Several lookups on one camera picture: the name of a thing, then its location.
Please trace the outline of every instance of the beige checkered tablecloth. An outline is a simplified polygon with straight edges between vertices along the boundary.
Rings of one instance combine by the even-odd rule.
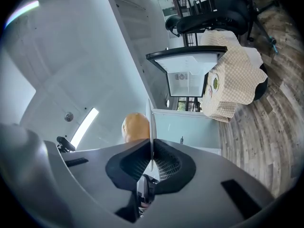
[[[207,88],[211,86],[213,74],[218,75],[218,91],[212,92],[210,100],[204,95],[200,101],[206,116],[228,123],[237,104],[250,104],[255,97],[256,86],[266,80],[267,75],[259,69],[263,61],[256,49],[253,49],[255,59],[250,60],[232,32],[205,31],[200,44],[227,47],[227,52],[208,75]]]

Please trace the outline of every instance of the linear light fixture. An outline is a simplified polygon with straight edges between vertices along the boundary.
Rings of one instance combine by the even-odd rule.
[[[38,7],[38,6],[39,6],[39,1],[35,0],[31,3],[29,3],[28,5],[25,5],[22,8],[18,9],[17,11],[13,12],[12,15],[9,17],[8,21],[6,22],[4,28],[6,28],[9,25],[9,23],[11,23],[15,18],[19,17],[20,15]]]
[[[84,119],[84,121],[80,124],[79,128],[77,129],[76,133],[74,134],[72,140],[71,140],[71,144],[77,148],[77,146],[79,145],[81,139],[83,138],[83,136],[85,135],[87,129],[89,128],[89,126],[91,125],[91,123],[93,122],[93,120],[95,119],[95,117],[98,115],[98,111],[93,108],[89,114],[86,116],[86,118]]]

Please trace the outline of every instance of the office chair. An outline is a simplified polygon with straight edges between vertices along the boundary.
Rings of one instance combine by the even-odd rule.
[[[272,1],[261,9],[258,9],[252,0],[214,0],[213,3],[217,11],[213,11],[211,6],[211,11],[204,11],[194,2],[192,11],[202,14],[183,18],[173,15],[167,19],[166,29],[171,33],[173,33],[173,29],[176,29],[177,34],[173,34],[178,36],[188,33],[203,33],[206,29],[230,30],[236,36],[243,35],[248,31],[247,40],[253,42],[254,39],[250,37],[250,33],[253,23],[255,23],[268,42],[273,46],[276,44],[276,40],[267,34],[257,17],[272,6],[278,7],[279,3],[277,1]]]

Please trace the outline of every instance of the green food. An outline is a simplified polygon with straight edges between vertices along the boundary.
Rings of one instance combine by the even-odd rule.
[[[215,78],[215,79],[213,80],[213,88],[217,89],[217,88],[218,88],[218,85],[219,85],[218,79]]]

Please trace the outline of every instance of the black rectangular strip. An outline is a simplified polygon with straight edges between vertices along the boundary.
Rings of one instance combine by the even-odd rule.
[[[79,158],[71,161],[65,161],[67,167],[75,166],[75,165],[80,165],[83,163],[89,162],[86,158]]]
[[[235,180],[224,181],[221,184],[243,215],[244,219],[250,218],[261,210]]]

